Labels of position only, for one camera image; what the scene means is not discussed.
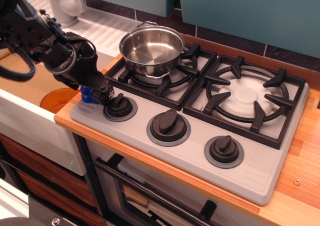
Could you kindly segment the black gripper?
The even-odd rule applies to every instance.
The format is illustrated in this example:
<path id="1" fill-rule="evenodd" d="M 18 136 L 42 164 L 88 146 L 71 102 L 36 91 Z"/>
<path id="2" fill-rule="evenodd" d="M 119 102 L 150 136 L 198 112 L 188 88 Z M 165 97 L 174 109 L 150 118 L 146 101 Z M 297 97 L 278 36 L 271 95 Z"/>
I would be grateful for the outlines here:
<path id="1" fill-rule="evenodd" d="M 60 66 L 53 77 L 70 87 L 78 90 L 84 86 L 94 90 L 91 97 L 103 106 L 107 106 L 115 91 L 108 90 L 108 82 L 97 69 L 98 55 L 94 44 L 88 39 L 73 32 L 67 32 L 66 47 L 71 53 L 64 66 Z"/>

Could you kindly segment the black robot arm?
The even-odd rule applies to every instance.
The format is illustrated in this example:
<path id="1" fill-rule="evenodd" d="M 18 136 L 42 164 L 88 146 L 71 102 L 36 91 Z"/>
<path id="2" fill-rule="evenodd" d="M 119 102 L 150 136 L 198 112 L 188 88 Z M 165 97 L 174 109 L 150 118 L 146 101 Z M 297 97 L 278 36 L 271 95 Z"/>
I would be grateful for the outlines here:
<path id="1" fill-rule="evenodd" d="M 0 0 L 0 47 L 17 54 L 28 72 L 0 68 L 3 78 L 26 82 L 43 63 L 54 78 L 77 90 L 91 89 L 94 102 L 106 106 L 114 89 L 97 69 L 97 50 L 88 39 L 64 32 L 45 10 L 36 10 L 27 0 Z"/>

